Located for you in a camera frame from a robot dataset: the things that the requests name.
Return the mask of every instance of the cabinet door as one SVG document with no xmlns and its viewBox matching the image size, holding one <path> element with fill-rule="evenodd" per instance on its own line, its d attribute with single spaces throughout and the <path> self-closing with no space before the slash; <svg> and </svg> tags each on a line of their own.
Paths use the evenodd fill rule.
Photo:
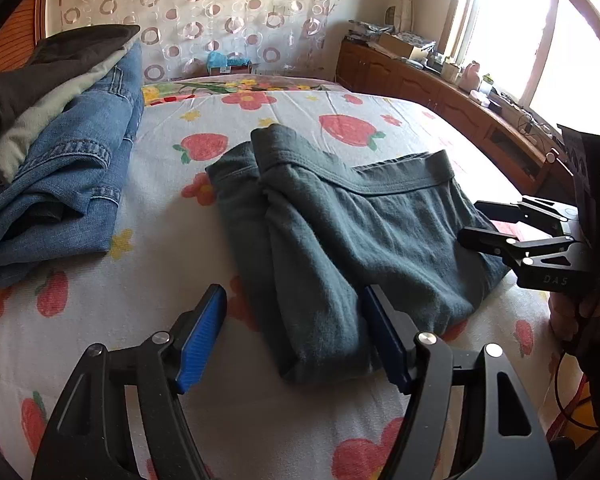
<svg viewBox="0 0 600 480">
<path fill-rule="evenodd" d="M 434 111 L 447 123 L 479 146 L 491 126 L 491 118 L 469 96 L 442 87 Z"/>
<path fill-rule="evenodd" d="M 405 101 L 413 101 L 433 108 L 438 98 L 440 83 L 430 76 L 406 65 L 399 65 L 394 75 L 393 94 Z"/>
<path fill-rule="evenodd" d="M 392 96 L 390 84 L 394 60 L 370 50 L 366 56 L 364 85 L 361 92 L 371 95 Z"/>
<path fill-rule="evenodd" d="M 348 41 L 343 41 L 340 47 L 340 57 L 336 68 L 336 81 L 352 92 L 358 91 L 356 81 L 360 73 L 362 56 L 360 49 Z"/>
</svg>

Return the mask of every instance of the bed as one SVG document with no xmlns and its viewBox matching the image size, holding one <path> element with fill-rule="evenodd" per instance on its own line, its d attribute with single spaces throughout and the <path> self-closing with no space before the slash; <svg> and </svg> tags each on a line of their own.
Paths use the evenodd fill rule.
<svg viewBox="0 0 600 480">
<path fill-rule="evenodd" d="M 312 389 L 280 379 L 245 300 L 205 167 L 248 140 L 254 128 L 276 122 L 351 166 L 445 149 L 472 201 L 516 201 L 520 194 L 469 140 L 412 102 L 351 94 L 324 81 L 260 76 L 153 85 L 144 96 L 109 253 L 50 262 L 0 290 L 1 452 L 28 479 L 46 420 L 84 349 L 93 342 L 109 349 L 139 344 L 195 306 L 210 283 L 220 283 L 228 317 L 202 382 L 182 397 L 211 475 L 377 478 L 408 400 L 382 370 Z M 347 116 L 353 130 L 374 142 L 360 143 L 347 132 L 332 136 L 320 117 L 334 114 Z M 538 234 L 521 224 L 498 228 L 526 239 Z M 467 349 L 499 343 L 548 429 L 557 416 L 552 377 L 558 360 L 548 295 L 521 290 L 515 281 L 510 272 L 443 338 Z M 560 374 L 568 400 L 580 378 L 573 370 Z M 139 471 L 153 479 L 132 388 L 127 398 Z M 435 478 L 450 468 L 460 407 L 461 392 L 453 392 Z"/>
</svg>

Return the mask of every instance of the bright window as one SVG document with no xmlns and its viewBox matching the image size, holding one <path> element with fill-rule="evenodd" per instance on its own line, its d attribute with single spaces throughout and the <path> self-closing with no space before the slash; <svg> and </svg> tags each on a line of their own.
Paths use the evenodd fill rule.
<svg viewBox="0 0 600 480">
<path fill-rule="evenodd" d="M 553 125 L 600 133 L 600 40 L 569 0 L 476 0 L 458 62 Z"/>
<path fill-rule="evenodd" d="M 474 31 L 464 62 L 520 99 L 536 60 L 550 0 L 478 0 Z"/>
<path fill-rule="evenodd" d="M 569 0 L 558 1 L 554 39 L 530 107 L 554 127 L 600 134 L 600 42 Z"/>
</svg>

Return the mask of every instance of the wooden dresser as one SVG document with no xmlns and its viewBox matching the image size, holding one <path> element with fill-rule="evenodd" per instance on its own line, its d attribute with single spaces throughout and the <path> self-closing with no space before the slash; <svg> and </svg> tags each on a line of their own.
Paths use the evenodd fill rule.
<svg viewBox="0 0 600 480">
<path fill-rule="evenodd" d="M 542 195 L 541 189 L 547 184 L 545 180 L 564 166 L 558 168 L 550 164 L 549 167 L 546 153 L 503 118 L 471 101 L 456 86 L 368 46 L 347 40 L 342 42 L 336 81 L 352 92 L 396 97 L 430 108 L 471 140 L 522 194 Z M 549 142 L 545 146 L 548 150 L 556 148 Z M 552 196 L 546 196 L 545 192 L 544 198 L 565 200 L 566 196 L 560 194 L 559 188 L 568 186 L 570 177 L 567 173 L 559 179 L 564 184 L 554 182 L 552 187 L 557 187 L 558 191 L 549 192 Z"/>
</svg>

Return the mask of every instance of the cardboard box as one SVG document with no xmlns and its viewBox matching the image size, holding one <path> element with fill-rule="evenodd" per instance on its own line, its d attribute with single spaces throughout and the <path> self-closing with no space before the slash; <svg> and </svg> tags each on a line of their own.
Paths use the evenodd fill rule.
<svg viewBox="0 0 600 480">
<path fill-rule="evenodd" d="M 414 61 L 421 61 L 429 54 L 429 49 L 424 50 L 401 40 L 397 36 L 387 34 L 386 32 L 382 33 L 380 40 L 378 40 L 378 44 L 390 52 L 393 52 L 396 56 L 406 57 L 407 59 L 413 59 Z"/>
</svg>

